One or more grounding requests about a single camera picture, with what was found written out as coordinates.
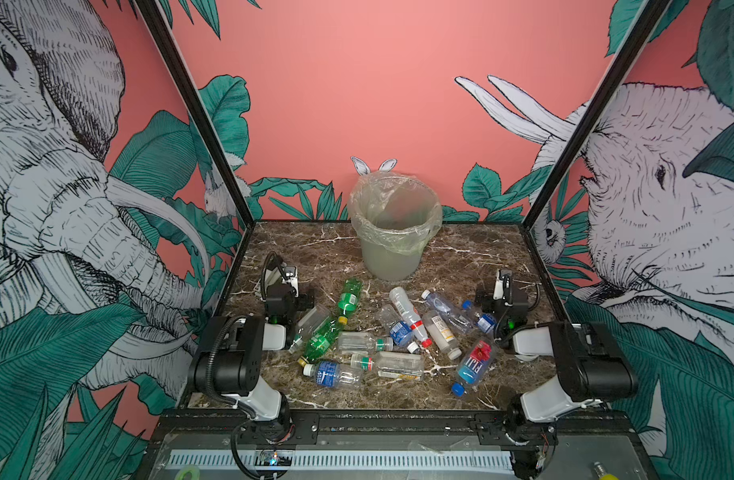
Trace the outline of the clear bottle white cap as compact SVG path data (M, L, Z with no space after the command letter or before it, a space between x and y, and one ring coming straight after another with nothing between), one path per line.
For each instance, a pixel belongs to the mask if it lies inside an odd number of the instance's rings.
M463 313L462 309L441 293L437 291L424 290L421 294L421 298L432 310L436 311L450 327L456 329L461 334L467 335L475 330L475 324Z

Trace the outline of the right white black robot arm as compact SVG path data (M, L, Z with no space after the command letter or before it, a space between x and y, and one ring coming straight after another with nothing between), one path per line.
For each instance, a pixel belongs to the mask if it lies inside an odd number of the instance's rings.
M477 293L475 305L494 318L495 343L520 357L551 357L556 374L510 401L503 430L515 445L545 439L562 416L634 396L638 378L608 325L553 321L528 324L525 293Z

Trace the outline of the clear bottle blue cap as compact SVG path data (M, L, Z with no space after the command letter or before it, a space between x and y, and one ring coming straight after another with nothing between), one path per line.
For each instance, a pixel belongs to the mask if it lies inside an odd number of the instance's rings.
M485 335L494 336L495 328L498 324L496 318L489 313L484 312L479 306L472 301L466 300L462 304L464 315Z

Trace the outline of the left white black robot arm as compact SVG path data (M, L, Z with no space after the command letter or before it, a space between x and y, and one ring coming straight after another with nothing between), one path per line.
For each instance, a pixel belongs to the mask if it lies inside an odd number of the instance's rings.
M270 287L263 316L212 317L187 373L187 388L244 413L269 443L294 432L289 402L261 376L265 351L287 350L298 335L298 314L314 306L315 293L287 284Z

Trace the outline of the clear bottle green red label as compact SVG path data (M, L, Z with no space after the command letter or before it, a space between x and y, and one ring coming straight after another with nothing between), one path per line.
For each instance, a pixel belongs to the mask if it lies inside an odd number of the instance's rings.
M372 357L354 353L350 366L391 379L420 380L424 374L423 358L409 353L377 352Z

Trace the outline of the fiji bottle blue cap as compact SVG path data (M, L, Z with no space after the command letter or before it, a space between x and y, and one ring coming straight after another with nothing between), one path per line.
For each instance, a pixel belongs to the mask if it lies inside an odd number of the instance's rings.
M490 339L480 339L463 358L456 370L451 392L462 397L476 387L487 374L496 356L496 347Z

